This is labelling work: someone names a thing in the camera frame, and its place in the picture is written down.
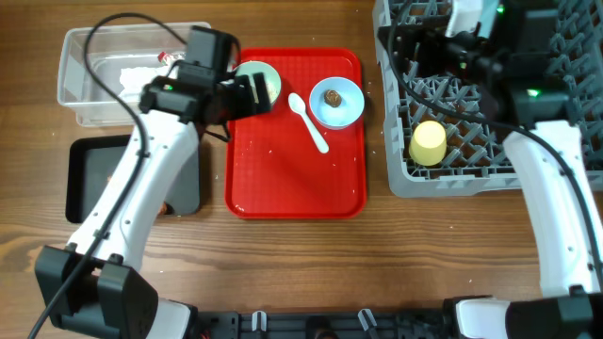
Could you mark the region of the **green rice bowl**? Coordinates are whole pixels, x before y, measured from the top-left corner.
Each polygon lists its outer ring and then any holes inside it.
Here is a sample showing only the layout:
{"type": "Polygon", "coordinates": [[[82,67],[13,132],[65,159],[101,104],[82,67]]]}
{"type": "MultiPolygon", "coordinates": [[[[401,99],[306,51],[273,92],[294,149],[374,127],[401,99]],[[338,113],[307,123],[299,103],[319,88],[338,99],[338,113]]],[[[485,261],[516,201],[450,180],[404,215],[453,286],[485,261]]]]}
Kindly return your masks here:
{"type": "Polygon", "coordinates": [[[278,72],[268,63],[262,61],[247,61],[236,67],[236,76],[247,76],[253,89],[255,82],[253,76],[256,73],[262,73],[269,95],[270,104],[274,105],[281,93],[282,80],[278,72]]]}

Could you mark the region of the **red snack wrapper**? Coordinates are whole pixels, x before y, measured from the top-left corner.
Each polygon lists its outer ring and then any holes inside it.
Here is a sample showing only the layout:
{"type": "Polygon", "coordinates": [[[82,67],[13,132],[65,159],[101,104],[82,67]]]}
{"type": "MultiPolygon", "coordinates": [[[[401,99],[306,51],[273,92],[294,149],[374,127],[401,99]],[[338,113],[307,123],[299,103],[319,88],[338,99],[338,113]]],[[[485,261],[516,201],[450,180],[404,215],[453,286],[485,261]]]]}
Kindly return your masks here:
{"type": "Polygon", "coordinates": [[[168,53],[168,52],[161,52],[158,56],[157,59],[158,61],[163,65],[163,66],[171,66],[174,62],[176,62],[177,60],[181,60],[184,59],[186,56],[185,53],[168,53]]]}

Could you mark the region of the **brown food ball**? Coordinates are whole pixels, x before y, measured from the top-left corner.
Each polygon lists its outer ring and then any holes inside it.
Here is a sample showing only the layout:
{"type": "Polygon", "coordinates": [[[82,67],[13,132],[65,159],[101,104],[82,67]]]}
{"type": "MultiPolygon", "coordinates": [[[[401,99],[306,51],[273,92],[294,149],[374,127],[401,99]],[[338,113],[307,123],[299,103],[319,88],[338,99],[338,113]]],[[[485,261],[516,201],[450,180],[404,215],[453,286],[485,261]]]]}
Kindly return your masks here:
{"type": "Polygon", "coordinates": [[[343,102],[341,95],[334,89],[326,90],[323,99],[326,105],[333,108],[340,107],[343,102]]]}

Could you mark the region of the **yellow plastic cup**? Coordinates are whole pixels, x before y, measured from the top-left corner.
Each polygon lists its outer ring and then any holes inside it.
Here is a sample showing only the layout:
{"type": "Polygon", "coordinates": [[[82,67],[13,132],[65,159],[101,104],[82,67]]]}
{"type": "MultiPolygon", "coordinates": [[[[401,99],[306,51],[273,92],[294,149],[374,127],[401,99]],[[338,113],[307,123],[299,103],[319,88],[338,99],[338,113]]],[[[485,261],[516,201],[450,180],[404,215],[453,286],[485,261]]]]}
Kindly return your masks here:
{"type": "Polygon", "coordinates": [[[424,121],[413,132],[409,155],[421,166],[434,166],[440,163],[447,151],[447,134],[438,121],[424,121]]]}

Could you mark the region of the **white napkin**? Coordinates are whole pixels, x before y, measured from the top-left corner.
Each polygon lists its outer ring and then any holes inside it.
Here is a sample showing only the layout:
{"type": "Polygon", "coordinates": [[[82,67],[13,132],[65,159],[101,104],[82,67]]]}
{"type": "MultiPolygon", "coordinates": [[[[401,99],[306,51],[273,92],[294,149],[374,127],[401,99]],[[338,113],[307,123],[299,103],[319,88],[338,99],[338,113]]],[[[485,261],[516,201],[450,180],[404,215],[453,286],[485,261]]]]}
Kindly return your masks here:
{"type": "Polygon", "coordinates": [[[171,65],[121,69],[119,81],[122,85],[122,91],[119,96],[125,101],[137,100],[147,84],[158,76],[166,76],[170,69],[171,65]]]}

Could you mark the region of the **small light blue bowl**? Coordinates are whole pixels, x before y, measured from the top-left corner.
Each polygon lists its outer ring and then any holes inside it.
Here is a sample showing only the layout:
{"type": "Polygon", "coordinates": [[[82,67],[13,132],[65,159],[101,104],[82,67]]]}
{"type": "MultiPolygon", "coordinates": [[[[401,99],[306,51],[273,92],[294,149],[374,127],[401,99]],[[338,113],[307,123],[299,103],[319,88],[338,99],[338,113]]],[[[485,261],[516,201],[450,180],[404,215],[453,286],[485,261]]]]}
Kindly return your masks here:
{"type": "Polygon", "coordinates": [[[324,127],[341,130],[353,125],[365,109],[365,96],[359,86],[348,78],[328,77],[319,81],[311,90],[310,110],[314,118],[324,127]],[[341,100],[339,106],[327,103],[325,95],[334,91],[341,100]]]}

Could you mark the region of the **orange carrot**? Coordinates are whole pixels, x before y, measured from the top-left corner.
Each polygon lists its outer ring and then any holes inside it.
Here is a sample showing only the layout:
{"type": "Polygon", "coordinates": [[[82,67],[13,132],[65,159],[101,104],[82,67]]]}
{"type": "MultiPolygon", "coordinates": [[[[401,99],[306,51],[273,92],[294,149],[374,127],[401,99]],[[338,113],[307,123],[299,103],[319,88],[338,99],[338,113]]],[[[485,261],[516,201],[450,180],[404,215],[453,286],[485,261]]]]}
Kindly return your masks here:
{"type": "Polygon", "coordinates": [[[158,214],[159,216],[162,216],[162,215],[165,215],[165,214],[167,213],[167,211],[168,211],[168,206],[167,206],[167,204],[165,204],[165,203],[163,202],[163,203],[161,204],[161,206],[160,206],[159,211],[158,211],[158,213],[157,213],[157,214],[158,214]]]}

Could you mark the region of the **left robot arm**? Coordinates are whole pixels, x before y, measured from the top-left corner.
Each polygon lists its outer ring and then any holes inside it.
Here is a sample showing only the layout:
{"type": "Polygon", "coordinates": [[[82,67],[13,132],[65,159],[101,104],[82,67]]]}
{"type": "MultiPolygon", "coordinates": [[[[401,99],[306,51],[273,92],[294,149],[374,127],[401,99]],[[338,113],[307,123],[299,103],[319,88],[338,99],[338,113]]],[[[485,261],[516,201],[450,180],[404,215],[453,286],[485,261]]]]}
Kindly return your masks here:
{"type": "Polygon", "coordinates": [[[184,44],[184,57],[130,110],[130,141],[86,220],[64,248],[40,252],[40,322],[99,338],[198,335],[197,309],[161,298],[140,275],[150,230],[201,137],[267,113],[271,103],[262,74],[236,73],[241,47],[233,35],[195,25],[184,44]]]}

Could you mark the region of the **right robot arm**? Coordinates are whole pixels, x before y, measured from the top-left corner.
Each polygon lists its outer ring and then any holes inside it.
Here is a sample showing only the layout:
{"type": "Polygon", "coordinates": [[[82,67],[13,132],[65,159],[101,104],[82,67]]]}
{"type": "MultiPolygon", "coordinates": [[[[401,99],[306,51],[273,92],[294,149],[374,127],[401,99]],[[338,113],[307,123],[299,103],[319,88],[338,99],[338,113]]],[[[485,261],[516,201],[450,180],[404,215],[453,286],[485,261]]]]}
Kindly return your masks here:
{"type": "Polygon", "coordinates": [[[404,69],[449,73],[478,85],[494,108],[489,125],[507,131],[504,152],[519,179],[540,261],[542,297],[449,299],[453,338],[598,338],[602,334],[602,222],[581,152],[567,84],[546,69],[558,20],[554,1],[456,1],[449,19],[377,30],[391,70],[418,104],[404,69]]]}

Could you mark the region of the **grey dishwasher rack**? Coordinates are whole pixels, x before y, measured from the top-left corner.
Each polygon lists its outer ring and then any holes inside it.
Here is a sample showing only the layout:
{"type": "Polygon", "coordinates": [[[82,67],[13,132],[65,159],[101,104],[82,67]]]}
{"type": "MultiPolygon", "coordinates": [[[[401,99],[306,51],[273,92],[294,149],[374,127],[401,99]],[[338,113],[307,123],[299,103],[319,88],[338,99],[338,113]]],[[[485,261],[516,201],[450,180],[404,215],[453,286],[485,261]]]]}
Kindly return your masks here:
{"type": "MultiPolygon", "coordinates": [[[[400,9],[408,24],[427,17],[443,18],[448,1],[377,0],[372,10],[376,58],[383,78],[384,143],[391,191],[402,198],[472,196],[483,191],[517,189],[519,182],[499,137],[487,126],[457,121],[407,98],[392,73],[384,47],[386,28],[400,9]],[[447,133],[447,152],[432,167],[416,164],[408,154],[414,129],[423,121],[439,121],[447,133]]],[[[549,71],[561,75],[574,93],[579,111],[583,158],[591,187],[602,188],[602,4],[562,1],[550,40],[549,71]]]]}

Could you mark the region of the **white plastic spoon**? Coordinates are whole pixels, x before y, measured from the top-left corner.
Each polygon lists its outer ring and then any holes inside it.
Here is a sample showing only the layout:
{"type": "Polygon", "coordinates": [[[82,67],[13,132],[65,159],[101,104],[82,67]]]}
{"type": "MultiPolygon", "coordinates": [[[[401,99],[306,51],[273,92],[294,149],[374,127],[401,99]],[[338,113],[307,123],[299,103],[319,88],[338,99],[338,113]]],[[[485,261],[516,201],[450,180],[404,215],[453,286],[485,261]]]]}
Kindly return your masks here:
{"type": "Polygon", "coordinates": [[[307,111],[306,111],[306,104],[305,104],[304,100],[302,99],[302,97],[299,94],[292,92],[288,95],[287,102],[288,102],[289,108],[294,113],[296,113],[297,115],[299,115],[301,117],[301,119],[304,122],[304,124],[310,134],[310,137],[313,139],[318,151],[320,153],[329,152],[330,151],[329,145],[327,144],[326,140],[324,139],[322,134],[319,132],[317,127],[310,120],[310,118],[307,114],[307,111]]]}

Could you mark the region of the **red plastic tray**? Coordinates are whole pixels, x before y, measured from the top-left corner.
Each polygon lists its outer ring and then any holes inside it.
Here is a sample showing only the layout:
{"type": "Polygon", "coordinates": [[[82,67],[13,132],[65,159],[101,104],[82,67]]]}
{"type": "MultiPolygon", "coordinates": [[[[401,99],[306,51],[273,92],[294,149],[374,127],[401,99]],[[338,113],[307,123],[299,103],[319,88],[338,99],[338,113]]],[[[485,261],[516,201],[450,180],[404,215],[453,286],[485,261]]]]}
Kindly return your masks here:
{"type": "Polygon", "coordinates": [[[318,130],[321,153],[302,118],[289,108],[291,92],[308,100],[332,76],[362,83],[362,65],[345,48],[249,48],[245,61],[272,66],[282,92],[271,112],[232,121],[225,168],[225,203],[239,218],[352,218],[367,201],[364,123],[318,130]]]}

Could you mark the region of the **clear plastic bin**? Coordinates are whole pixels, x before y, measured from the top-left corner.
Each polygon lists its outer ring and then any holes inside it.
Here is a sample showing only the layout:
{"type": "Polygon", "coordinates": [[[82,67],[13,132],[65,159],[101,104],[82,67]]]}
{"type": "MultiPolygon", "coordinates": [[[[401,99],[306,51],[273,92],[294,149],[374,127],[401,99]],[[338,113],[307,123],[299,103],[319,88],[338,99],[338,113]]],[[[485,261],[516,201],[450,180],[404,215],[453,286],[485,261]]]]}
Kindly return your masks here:
{"type": "MultiPolygon", "coordinates": [[[[161,67],[157,59],[161,52],[185,53],[187,47],[156,24],[126,24],[99,28],[89,52],[84,54],[89,32],[87,27],[75,28],[65,36],[57,73],[57,101],[70,108],[77,123],[84,127],[130,125],[132,119],[123,107],[91,79],[84,57],[89,58],[97,76],[119,95],[121,69],[161,67]]],[[[139,112],[139,98],[125,102],[139,112]]]]}

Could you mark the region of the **black tray bin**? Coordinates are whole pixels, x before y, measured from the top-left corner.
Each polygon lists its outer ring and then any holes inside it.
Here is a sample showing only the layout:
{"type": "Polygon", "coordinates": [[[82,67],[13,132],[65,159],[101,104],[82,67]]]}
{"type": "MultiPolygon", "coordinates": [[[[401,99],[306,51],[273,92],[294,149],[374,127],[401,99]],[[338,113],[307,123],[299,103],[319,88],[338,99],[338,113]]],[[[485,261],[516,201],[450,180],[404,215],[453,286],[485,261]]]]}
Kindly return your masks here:
{"type": "MultiPolygon", "coordinates": [[[[70,149],[65,217],[81,223],[99,201],[130,136],[81,138],[70,149]]],[[[200,154],[195,153],[173,182],[166,204],[170,215],[191,215],[202,205],[200,154]]]]}

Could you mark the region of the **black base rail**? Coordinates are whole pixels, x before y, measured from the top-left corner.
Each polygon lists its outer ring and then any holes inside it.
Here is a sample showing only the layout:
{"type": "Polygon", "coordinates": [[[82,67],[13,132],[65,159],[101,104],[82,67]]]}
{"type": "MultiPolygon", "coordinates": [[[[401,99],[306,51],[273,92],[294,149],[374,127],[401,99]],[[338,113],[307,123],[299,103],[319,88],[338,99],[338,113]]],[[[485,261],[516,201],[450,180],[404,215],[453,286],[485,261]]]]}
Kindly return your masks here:
{"type": "Polygon", "coordinates": [[[432,309],[379,313],[365,308],[356,312],[323,314],[202,312],[191,336],[208,339],[442,339],[450,338],[452,329],[447,317],[432,309]]]}

